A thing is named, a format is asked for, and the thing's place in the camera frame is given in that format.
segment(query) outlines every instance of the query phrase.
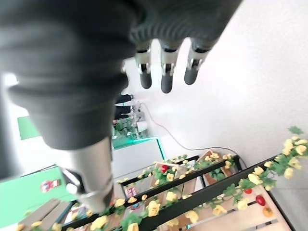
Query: artificial flower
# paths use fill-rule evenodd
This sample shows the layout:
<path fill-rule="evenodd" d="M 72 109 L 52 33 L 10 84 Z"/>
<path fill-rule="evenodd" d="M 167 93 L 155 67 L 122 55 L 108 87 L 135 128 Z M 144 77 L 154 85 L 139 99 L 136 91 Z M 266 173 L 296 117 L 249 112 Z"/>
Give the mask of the artificial flower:
<path fill-rule="evenodd" d="M 25 227 L 24 224 L 18 224 L 15 231 L 21 231 L 24 229 L 24 227 Z"/>
<path fill-rule="evenodd" d="M 167 174 L 167 181 L 173 181 L 174 175 L 171 173 Z"/>
<path fill-rule="evenodd" d="M 232 163 L 229 160 L 225 161 L 225 168 L 230 168 L 231 165 Z"/>
<path fill-rule="evenodd" d="M 302 166 L 299 164 L 298 159 L 296 159 L 295 157 L 292 157 L 291 160 L 289 160 L 288 165 L 292 166 L 293 168 L 296 168 L 298 170 L 302 169 Z"/>
<path fill-rule="evenodd" d="M 292 136 L 292 138 L 291 138 L 293 141 L 296 141 L 296 140 L 298 140 L 299 139 L 299 137 L 298 136 Z"/>
<path fill-rule="evenodd" d="M 73 213 L 73 214 L 72 214 L 72 217 L 71 217 L 71 218 L 72 218 L 72 220 L 76 220 L 77 215 L 78 215 L 78 212 L 77 212 L 77 213 Z"/>
<path fill-rule="evenodd" d="M 213 159 L 218 159 L 219 158 L 219 155 L 217 153 L 213 153 L 210 155 L 211 158 Z"/>
<path fill-rule="evenodd" d="M 270 166 L 272 166 L 272 164 L 273 163 L 271 161 L 267 161 L 267 162 L 264 163 L 264 166 L 265 167 L 270 167 Z"/>
<path fill-rule="evenodd" d="M 205 157 L 205 161 L 211 161 L 212 159 L 207 155 L 206 157 Z"/>
<path fill-rule="evenodd" d="M 167 221 L 167 225 L 170 227 L 177 226 L 179 224 L 179 220 L 176 218 L 173 218 L 172 220 Z"/>
<path fill-rule="evenodd" d="M 117 208 L 117 207 L 120 207 L 120 206 L 122 206 L 124 203 L 125 203 L 125 199 L 122 199 L 122 198 L 117 199 L 116 202 L 115 202 L 115 207 L 116 207 L 116 208 Z"/>
<path fill-rule="evenodd" d="M 248 199 L 248 198 L 245 198 L 245 199 L 239 201 L 239 202 L 237 203 L 237 208 L 238 208 L 239 210 L 245 210 L 245 209 L 247 209 L 247 208 L 248 208 L 248 202 L 249 202 L 249 199 Z"/>
<path fill-rule="evenodd" d="M 39 227 L 41 226 L 42 222 L 41 221 L 36 221 L 34 223 L 32 223 L 31 227 L 35 228 L 35 227 Z"/>
<path fill-rule="evenodd" d="M 253 174 L 253 173 L 248 174 L 248 179 L 249 179 L 252 183 L 257 184 L 257 185 L 263 183 L 263 181 L 260 180 L 259 176 L 255 175 L 255 174 Z"/>
<path fill-rule="evenodd" d="M 108 219 L 107 216 L 101 216 L 99 218 L 96 218 L 95 221 L 92 222 L 91 224 L 91 231 L 95 231 L 96 229 L 100 229 L 102 228 L 106 223 L 107 223 Z"/>
<path fill-rule="evenodd" d="M 190 211 L 186 212 L 185 213 L 185 217 L 190 219 L 192 224 L 197 223 L 197 221 L 199 219 L 198 214 L 195 211 L 193 211 L 193 210 L 190 210 Z"/>
<path fill-rule="evenodd" d="M 139 231 L 138 223 L 132 223 L 128 226 L 127 231 Z"/>
<path fill-rule="evenodd" d="M 149 203 L 148 209 L 149 209 L 149 217 L 154 217 L 159 212 L 160 204 L 158 204 L 156 201 L 151 201 Z"/>
<path fill-rule="evenodd" d="M 296 152 L 300 155 L 304 155 L 304 151 L 307 150 L 307 147 L 304 145 L 299 145 L 295 148 Z"/>
<path fill-rule="evenodd" d="M 135 198 L 135 197 L 130 197 L 130 199 L 128 200 L 128 203 L 134 203 L 134 202 L 136 202 L 137 201 L 137 199 Z"/>
<path fill-rule="evenodd" d="M 220 213 L 227 213 L 227 210 L 221 205 L 216 205 L 216 207 L 213 209 L 213 215 L 219 216 Z"/>
<path fill-rule="evenodd" d="M 143 201 L 145 201 L 145 200 L 146 200 L 146 198 L 148 198 L 148 195 L 146 195 L 146 194 L 145 194 L 145 195 L 143 195 L 143 196 L 142 196 L 142 198 L 141 198 L 141 199 L 142 199 Z"/>
<path fill-rule="evenodd" d="M 285 148 L 287 148 L 287 149 L 292 149 L 292 148 L 293 148 L 292 140 L 291 140 L 291 139 L 287 139 L 287 140 L 284 142 L 283 146 L 284 146 Z"/>
<path fill-rule="evenodd" d="M 166 200 L 170 202 L 175 202 L 178 199 L 178 196 L 174 192 L 168 192 Z"/>
<path fill-rule="evenodd" d="M 188 197 L 191 197 L 191 196 L 192 196 L 191 194 L 183 195 L 183 196 L 182 196 L 182 199 L 185 200 L 185 199 L 187 199 Z"/>
<path fill-rule="evenodd" d="M 62 230 L 62 225 L 61 224 L 58 224 L 58 223 L 54 223 L 52 225 L 52 228 L 51 228 L 52 231 L 61 231 Z"/>
<path fill-rule="evenodd" d="M 87 217 L 91 217 L 93 215 L 93 212 L 91 210 L 88 210 L 86 212 Z"/>
<path fill-rule="evenodd" d="M 286 179 L 290 179 L 292 178 L 292 176 L 293 176 L 293 169 L 289 167 L 284 171 L 284 177 Z"/>
<path fill-rule="evenodd" d="M 302 140 L 296 141 L 295 145 L 301 145 L 301 144 L 305 144 L 305 143 L 308 143 L 308 140 L 302 139 Z"/>
<path fill-rule="evenodd" d="M 272 188 L 274 188 L 273 185 L 272 185 L 272 186 L 270 186 L 270 185 L 266 185 L 266 186 L 265 186 L 265 190 L 266 190 L 266 191 L 270 191 Z"/>
<path fill-rule="evenodd" d="M 253 172 L 253 174 L 255 174 L 255 175 L 260 175 L 260 174 L 262 174 L 264 172 L 264 170 L 263 170 L 263 168 L 261 168 L 261 167 L 256 167 L 255 169 L 254 169 L 254 172 Z"/>

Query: red fruit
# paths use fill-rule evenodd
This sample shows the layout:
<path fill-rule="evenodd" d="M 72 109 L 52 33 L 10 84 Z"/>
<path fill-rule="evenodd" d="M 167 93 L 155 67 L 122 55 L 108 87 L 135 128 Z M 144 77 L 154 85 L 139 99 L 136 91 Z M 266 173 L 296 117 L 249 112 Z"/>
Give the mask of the red fruit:
<path fill-rule="evenodd" d="M 252 193 L 252 189 L 245 189 L 244 192 L 245 192 L 246 194 L 251 194 L 251 193 Z"/>
<path fill-rule="evenodd" d="M 167 170 L 168 170 L 168 165 L 163 165 L 163 166 L 161 167 L 162 173 L 165 173 Z"/>
<path fill-rule="evenodd" d="M 261 206 L 266 204 L 264 197 L 261 195 L 256 196 L 256 202 Z"/>

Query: electrical cable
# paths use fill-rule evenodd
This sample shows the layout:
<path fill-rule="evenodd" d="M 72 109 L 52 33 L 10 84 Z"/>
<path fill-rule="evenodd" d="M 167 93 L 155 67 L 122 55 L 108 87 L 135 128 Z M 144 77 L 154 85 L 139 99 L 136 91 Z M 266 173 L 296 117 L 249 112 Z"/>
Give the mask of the electrical cable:
<path fill-rule="evenodd" d="M 146 105 L 145 103 L 143 103 L 143 102 L 140 103 L 139 108 L 141 107 L 141 105 L 143 105 L 143 106 L 145 107 L 145 109 L 147 110 L 147 112 L 148 112 L 148 114 L 149 114 L 149 117 L 150 117 L 150 119 L 152 120 L 152 122 L 153 122 L 154 124 L 156 124 L 157 126 L 163 128 L 163 129 L 172 137 L 172 139 L 173 139 L 180 147 L 182 147 L 183 149 L 186 149 L 186 150 L 188 150 L 188 151 L 199 151 L 199 150 L 208 150 L 208 149 L 220 148 L 220 149 L 228 150 L 228 151 L 233 152 L 234 154 L 238 155 L 236 151 L 232 150 L 231 148 L 226 148 L 226 147 L 213 146 L 213 147 L 206 147 L 206 148 L 191 149 L 191 148 L 187 148 L 187 147 L 183 146 L 183 145 L 171 134 L 171 132 L 170 132 L 166 127 L 164 127 L 163 125 L 160 125 L 160 124 L 156 123 L 156 121 L 153 119 L 153 117 L 152 117 L 152 115 L 151 115 L 151 113 L 150 113 L 149 108 L 147 107 L 147 105 Z M 244 167 L 247 168 L 247 165 L 246 165 L 245 161 L 240 157 L 240 155 L 238 155 L 238 156 L 239 156 L 240 160 L 242 161 Z"/>

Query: robotic hand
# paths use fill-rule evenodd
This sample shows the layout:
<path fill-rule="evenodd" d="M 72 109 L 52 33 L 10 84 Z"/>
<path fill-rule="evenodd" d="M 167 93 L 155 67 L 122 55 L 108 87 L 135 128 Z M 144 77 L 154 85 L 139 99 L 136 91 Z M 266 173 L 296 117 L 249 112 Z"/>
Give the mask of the robotic hand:
<path fill-rule="evenodd" d="M 161 88 L 172 89 L 179 47 L 190 37 L 192 84 L 241 0 L 0 1 L 0 71 L 44 141 L 56 150 L 69 192 L 94 212 L 113 194 L 111 122 L 135 54 L 141 85 L 151 80 L 151 41 L 161 43 Z"/>

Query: green panel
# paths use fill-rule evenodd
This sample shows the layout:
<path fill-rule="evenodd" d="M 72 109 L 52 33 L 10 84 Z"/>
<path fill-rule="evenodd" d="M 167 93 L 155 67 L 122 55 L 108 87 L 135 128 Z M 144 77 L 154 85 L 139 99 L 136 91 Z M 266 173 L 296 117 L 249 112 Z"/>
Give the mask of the green panel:
<path fill-rule="evenodd" d="M 40 136 L 40 133 L 32 124 L 29 116 L 17 118 L 17 122 L 21 140 Z"/>
<path fill-rule="evenodd" d="M 43 181 L 56 179 L 61 180 L 60 186 L 46 193 L 41 192 Z M 0 183 L 0 228 L 19 222 L 27 210 L 34 211 L 52 198 L 75 200 L 66 191 L 57 167 Z"/>

